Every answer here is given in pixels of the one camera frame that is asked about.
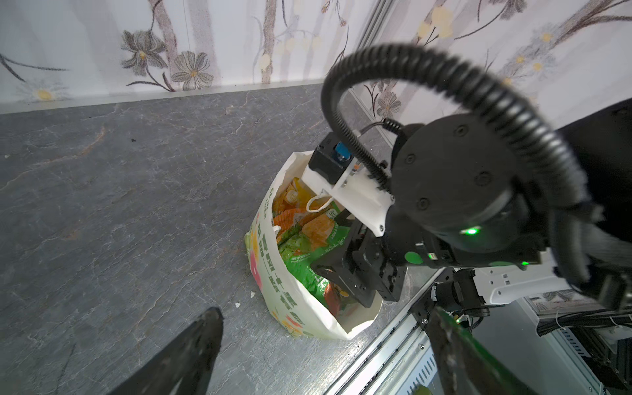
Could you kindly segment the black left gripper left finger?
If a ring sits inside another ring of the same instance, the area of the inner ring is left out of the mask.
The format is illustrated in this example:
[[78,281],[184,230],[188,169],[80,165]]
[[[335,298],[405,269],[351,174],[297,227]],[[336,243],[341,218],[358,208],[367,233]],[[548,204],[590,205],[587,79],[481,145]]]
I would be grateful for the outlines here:
[[205,394],[220,353],[224,319],[217,307],[204,311],[113,394]]

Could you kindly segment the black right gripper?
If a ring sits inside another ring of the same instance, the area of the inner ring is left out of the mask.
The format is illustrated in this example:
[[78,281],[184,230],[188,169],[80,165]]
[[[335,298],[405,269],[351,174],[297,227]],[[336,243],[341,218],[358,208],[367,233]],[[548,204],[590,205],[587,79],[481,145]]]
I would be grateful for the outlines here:
[[335,223],[347,228],[347,237],[342,245],[312,262],[312,270],[365,308],[372,305],[375,296],[387,302],[399,301],[407,267],[396,265],[384,239],[359,220],[337,217]]

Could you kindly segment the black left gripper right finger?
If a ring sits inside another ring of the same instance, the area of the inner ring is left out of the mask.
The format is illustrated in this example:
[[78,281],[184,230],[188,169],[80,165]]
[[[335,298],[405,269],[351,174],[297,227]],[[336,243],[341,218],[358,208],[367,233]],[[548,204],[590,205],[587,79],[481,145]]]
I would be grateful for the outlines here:
[[431,341],[445,394],[534,394],[443,309],[431,311]]

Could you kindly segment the green snack packet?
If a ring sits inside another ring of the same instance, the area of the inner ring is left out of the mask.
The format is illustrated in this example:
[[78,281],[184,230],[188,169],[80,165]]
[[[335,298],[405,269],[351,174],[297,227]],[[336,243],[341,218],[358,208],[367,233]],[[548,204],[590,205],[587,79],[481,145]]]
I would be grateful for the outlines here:
[[339,291],[329,280],[315,273],[311,264],[343,245],[350,228],[338,225],[326,214],[308,222],[301,231],[279,247],[287,270],[336,317],[340,310]]

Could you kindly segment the white printed paper bag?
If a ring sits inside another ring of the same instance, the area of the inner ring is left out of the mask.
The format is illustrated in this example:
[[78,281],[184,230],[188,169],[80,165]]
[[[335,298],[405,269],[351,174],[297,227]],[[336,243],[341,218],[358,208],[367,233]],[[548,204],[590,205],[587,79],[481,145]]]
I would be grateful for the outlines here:
[[292,337],[352,340],[370,327],[381,311],[376,295],[368,308],[357,302],[332,314],[323,299],[313,296],[286,267],[277,246],[273,226],[273,200],[283,187],[303,173],[312,153],[294,152],[276,175],[245,236],[250,269],[270,314]]

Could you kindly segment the orange pink snack packet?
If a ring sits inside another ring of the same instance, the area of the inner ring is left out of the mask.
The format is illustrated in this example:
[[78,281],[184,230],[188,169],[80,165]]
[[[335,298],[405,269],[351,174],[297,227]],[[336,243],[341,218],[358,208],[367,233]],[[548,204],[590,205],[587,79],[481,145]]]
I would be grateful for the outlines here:
[[277,244],[281,245],[296,235],[331,202],[330,197],[317,197],[301,179],[294,177],[273,200],[273,227],[278,229]]

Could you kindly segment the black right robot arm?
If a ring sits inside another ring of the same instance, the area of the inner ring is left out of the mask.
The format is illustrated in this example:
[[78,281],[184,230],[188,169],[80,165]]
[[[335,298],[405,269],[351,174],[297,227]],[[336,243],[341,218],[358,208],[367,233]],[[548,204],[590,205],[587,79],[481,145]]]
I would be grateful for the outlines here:
[[[388,167],[394,191],[370,176],[344,176],[351,156],[328,135],[308,170],[346,210],[350,232],[313,270],[369,306],[398,301],[406,270],[444,277],[414,307],[485,317],[495,306],[569,287],[553,254],[551,207],[529,170],[473,115],[430,124],[389,120],[396,143]],[[589,260],[584,296],[613,310],[631,306],[631,103],[607,107],[562,128],[589,178],[592,202],[579,209],[579,251]]]

